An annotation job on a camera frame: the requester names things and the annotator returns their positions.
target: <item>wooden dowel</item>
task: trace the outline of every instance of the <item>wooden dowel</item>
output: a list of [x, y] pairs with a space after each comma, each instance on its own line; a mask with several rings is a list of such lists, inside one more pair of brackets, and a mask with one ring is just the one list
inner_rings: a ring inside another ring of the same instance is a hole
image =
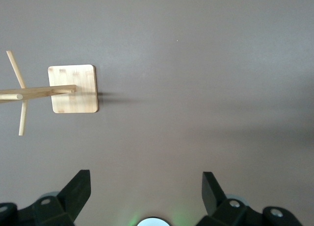
[[20, 130], [19, 130], [19, 135], [20, 136], [24, 135], [25, 121], [26, 121], [26, 112], [27, 112], [27, 104], [28, 104], [28, 100], [23, 100], [22, 110], [21, 110]]
[[23, 95], [21, 94], [6, 94], [0, 95], [0, 100], [22, 100]]
[[19, 84], [20, 84], [21, 88], [26, 88], [26, 85], [25, 85], [24, 79], [22, 77], [22, 74], [20, 72], [20, 69], [19, 69], [19, 67], [18, 67], [18, 65], [17, 65], [17, 63], [15, 61], [14, 56], [13, 56], [13, 52], [10, 51], [10, 50], [7, 50], [6, 53], [7, 53], [8, 57], [9, 57], [9, 59], [10, 59], [11, 65], [13, 67], [13, 70], [15, 72], [15, 75], [16, 75], [18, 81], [19, 81]]
[[[58, 86], [47, 86], [47, 87], [35, 87], [35, 88], [25, 88], [25, 89], [13, 89], [13, 90], [0, 90], [0, 95], [6, 94], [21, 94], [24, 100], [35, 99], [40, 97], [59, 95], [59, 94], [67, 94], [69, 91], [76, 91], [76, 85], [58, 85]], [[14, 100], [0, 100], [2, 102], [10, 102]]]

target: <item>wooden mug tree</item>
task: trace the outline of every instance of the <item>wooden mug tree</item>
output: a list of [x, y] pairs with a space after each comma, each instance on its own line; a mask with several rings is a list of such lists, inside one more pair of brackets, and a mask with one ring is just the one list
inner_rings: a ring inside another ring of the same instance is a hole
[[21, 89], [0, 90], [0, 103], [22, 100], [19, 135], [24, 135], [28, 100], [51, 96], [55, 113], [92, 113], [98, 110], [93, 65], [51, 66], [50, 86], [27, 88], [12, 51], [7, 55]]

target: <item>wooden base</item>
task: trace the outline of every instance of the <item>wooden base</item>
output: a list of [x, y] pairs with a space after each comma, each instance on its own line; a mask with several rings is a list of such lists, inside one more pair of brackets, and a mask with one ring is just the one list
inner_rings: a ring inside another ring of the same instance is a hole
[[71, 94], [51, 96], [55, 113], [92, 113], [98, 111], [95, 68], [93, 65], [51, 66], [50, 86], [76, 85]]

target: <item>gray background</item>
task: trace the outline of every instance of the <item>gray background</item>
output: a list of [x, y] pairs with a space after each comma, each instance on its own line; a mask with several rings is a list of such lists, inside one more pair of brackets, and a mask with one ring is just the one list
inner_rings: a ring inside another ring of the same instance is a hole
[[0, 202], [20, 208], [90, 169], [78, 226], [194, 226], [202, 171], [261, 212], [314, 221], [314, 0], [0, 0], [0, 89], [92, 64], [99, 112], [0, 106]]

